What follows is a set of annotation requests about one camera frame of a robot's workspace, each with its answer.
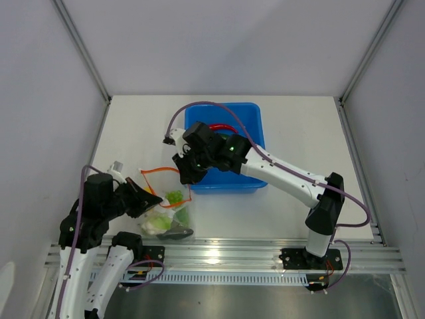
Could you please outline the red chili pepper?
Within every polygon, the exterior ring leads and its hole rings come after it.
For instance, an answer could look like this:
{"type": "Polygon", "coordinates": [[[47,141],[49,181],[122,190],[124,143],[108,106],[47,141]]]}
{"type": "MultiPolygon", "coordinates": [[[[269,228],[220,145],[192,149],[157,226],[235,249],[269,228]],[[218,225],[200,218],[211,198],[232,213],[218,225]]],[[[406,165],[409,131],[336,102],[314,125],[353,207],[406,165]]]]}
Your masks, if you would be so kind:
{"type": "Polygon", "coordinates": [[[236,128],[228,124],[209,124],[209,128],[213,131],[227,130],[236,134],[238,133],[238,130],[236,128]]]}

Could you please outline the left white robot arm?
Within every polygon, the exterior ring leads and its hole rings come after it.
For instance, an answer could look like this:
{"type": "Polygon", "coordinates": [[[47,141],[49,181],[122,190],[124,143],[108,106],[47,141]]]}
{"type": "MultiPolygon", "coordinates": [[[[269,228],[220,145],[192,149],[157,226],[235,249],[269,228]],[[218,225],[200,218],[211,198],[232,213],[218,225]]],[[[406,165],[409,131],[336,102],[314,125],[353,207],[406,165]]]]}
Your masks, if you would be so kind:
{"type": "Polygon", "coordinates": [[[78,199],[60,224],[60,266],[49,318],[103,318],[129,266],[144,264],[140,235],[120,231],[96,279],[90,275],[110,221],[140,217],[162,202],[131,178],[95,173],[83,178],[78,199]]]}

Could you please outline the clear orange zip bag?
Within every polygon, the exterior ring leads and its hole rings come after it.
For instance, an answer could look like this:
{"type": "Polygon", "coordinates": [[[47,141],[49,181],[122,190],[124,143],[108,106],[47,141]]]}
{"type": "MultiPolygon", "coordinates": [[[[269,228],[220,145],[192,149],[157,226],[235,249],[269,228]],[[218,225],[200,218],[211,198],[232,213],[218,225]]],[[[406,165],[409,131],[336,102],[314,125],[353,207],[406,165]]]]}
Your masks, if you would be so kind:
{"type": "MultiPolygon", "coordinates": [[[[167,215],[173,220],[173,210],[171,208],[174,206],[177,206],[177,204],[170,205],[168,200],[166,200],[165,198],[165,194],[167,192],[177,191],[177,190],[180,190],[183,193],[183,203],[187,205],[187,210],[189,212],[189,217],[190,217],[190,225],[188,226],[188,228],[192,228],[195,234],[195,226],[193,225],[193,218],[191,216],[191,212],[189,209],[189,205],[192,203],[192,200],[193,200],[191,188],[189,186],[182,185],[180,183],[179,171],[173,167],[158,167],[155,169],[141,169],[140,174],[141,174],[140,182],[142,182],[143,188],[144,187],[150,188],[153,192],[155,192],[155,194],[158,197],[161,197],[163,200],[158,206],[149,210],[147,213],[144,213],[138,219],[138,227],[139,227],[139,230],[141,231],[142,237],[147,239],[158,239],[157,236],[148,236],[144,234],[140,228],[143,218],[146,217],[147,215],[152,213],[161,213],[161,214],[167,215]]],[[[178,226],[184,227],[184,225],[173,220],[171,224],[171,229],[178,226]]],[[[191,237],[188,237],[180,241],[188,241],[194,237],[194,234],[191,237]]]]}

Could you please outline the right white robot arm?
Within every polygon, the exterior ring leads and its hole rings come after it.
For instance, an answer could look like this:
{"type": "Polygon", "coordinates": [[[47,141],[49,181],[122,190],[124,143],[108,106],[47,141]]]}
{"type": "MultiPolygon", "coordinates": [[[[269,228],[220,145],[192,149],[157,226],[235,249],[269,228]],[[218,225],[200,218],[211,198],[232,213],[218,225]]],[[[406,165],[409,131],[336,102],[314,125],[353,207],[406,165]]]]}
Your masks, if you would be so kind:
{"type": "Polygon", "coordinates": [[[177,129],[165,136],[163,142],[175,146],[172,160],[183,185],[194,185],[206,177],[208,170],[218,169],[259,179],[301,201],[309,208],[304,263],[318,268],[326,262],[345,202],[344,181],[339,174],[325,177],[286,165],[238,134],[225,136],[211,130],[194,133],[177,129]]]}

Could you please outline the grey toy fish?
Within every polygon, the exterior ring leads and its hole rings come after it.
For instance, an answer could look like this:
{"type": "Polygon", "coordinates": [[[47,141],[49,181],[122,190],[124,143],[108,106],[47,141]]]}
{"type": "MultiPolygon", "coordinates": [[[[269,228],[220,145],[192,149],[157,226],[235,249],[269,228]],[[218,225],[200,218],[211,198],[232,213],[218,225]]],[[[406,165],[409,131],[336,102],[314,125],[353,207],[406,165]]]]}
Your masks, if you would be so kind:
{"type": "Polygon", "coordinates": [[[167,230],[163,234],[157,235],[157,238],[162,241],[167,241],[167,240],[180,241],[188,237],[191,237],[193,234],[194,234],[194,230],[192,230],[192,228],[178,226],[170,230],[167,230]]]}

